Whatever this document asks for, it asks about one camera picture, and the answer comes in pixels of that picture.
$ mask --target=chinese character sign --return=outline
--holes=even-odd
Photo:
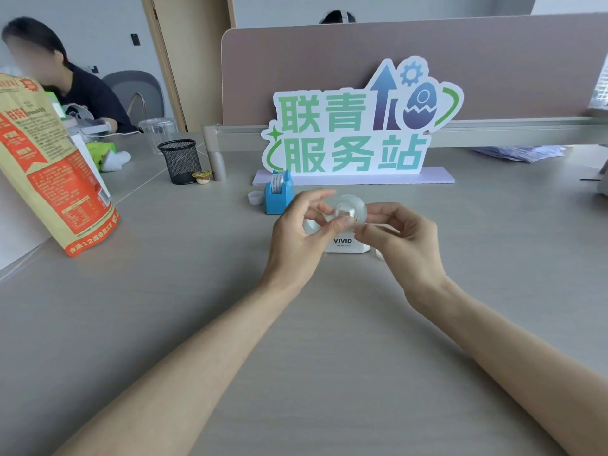
[[[264,167],[298,175],[417,174],[430,133],[463,100],[460,87],[429,76],[419,56],[397,68],[383,60],[365,89],[277,92],[277,120],[262,131]]]

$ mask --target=green star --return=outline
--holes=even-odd
[[[276,142],[278,137],[283,133],[277,130],[277,126],[272,127],[272,132],[269,132],[268,135],[274,137],[274,141]]]

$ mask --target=upward arrow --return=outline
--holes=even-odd
[[[374,115],[374,131],[382,131],[384,129],[384,116],[386,115],[386,104],[389,100],[389,91],[397,89],[393,74],[388,66],[384,66],[378,78],[373,85],[371,91],[377,91],[376,98],[376,114]]]

